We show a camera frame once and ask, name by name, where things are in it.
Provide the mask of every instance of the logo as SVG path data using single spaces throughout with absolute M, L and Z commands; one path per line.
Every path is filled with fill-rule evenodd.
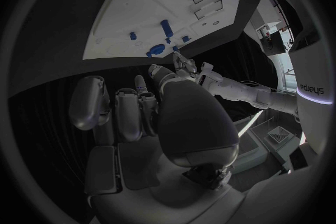
M 317 95 L 324 94 L 324 89 L 323 88 L 309 87 L 309 86 L 307 86 L 307 84 L 306 85 L 300 84 L 300 87 L 301 87 L 302 90 L 314 92 Z

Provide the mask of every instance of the blue object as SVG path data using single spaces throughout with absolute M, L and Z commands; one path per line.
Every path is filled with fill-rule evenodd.
M 137 40 L 137 35 L 134 32 L 129 34 L 131 40 Z
M 160 45 L 156 45 L 154 46 L 153 48 L 151 48 L 149 50 L 149 52 L 146 53 L 146 55 L 149 57 L 149 58 L 152 58 L 152 54 L 155 54 L 155 55 L 159 55 L 161 54 L 162 52 L 164 52 L 166 46 L 164 46 L 163 44 L 160 44 Z
M 168 23 L 168 20 L 163 20 L 163 21 L 161 21 L 161 26 L 162 26 L 162 28 L 163 28 L 163 30 L 164 30 L 166 36 L 167 36 L 168 38 L 171 38 L 171 37 L 172 37 L 172 30 L 171 30 L 171 28 L 170 28 L 170 25 L 169 25 L 169 23 Z
M 187 35 L 182 37 L 182 41 L 184 43 L 187 43 L 189 40 L 190 40 L 190 38 Z

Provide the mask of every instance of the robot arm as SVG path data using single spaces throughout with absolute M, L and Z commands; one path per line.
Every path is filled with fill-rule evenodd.
M 235 80 L 224 78 L 212 71 L 212 68 L 213 65 L 203 63 L 202 71 L 197 74 L 195 80 L 212 95 L 220 95 L 231 101 L 245 101 L 260 109 L 272 108 L 298 118 L 296 96 L 271 92 L 270 88 L 265 86 L 250 87 Z

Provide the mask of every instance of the purple light strip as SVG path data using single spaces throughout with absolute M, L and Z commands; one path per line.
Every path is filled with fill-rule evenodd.
M 314 98 L 311 98 L 311 97 L 308 97 L 307 95 L 304 95 L 302 92 L 300 92 L 298 90 L 298 88 L 296 88 L 296 92 L 297 94 L 299 94 L 301 97 L 309 100 L 309 101 L 312 101 L 312 102 L 318 102 L 319 104 L 323 104 L 323 105 L 332 105 L 333 102 L 331 101 L 321 101 L 321 100 L 317 100 L 317 99 L 314 99 Z

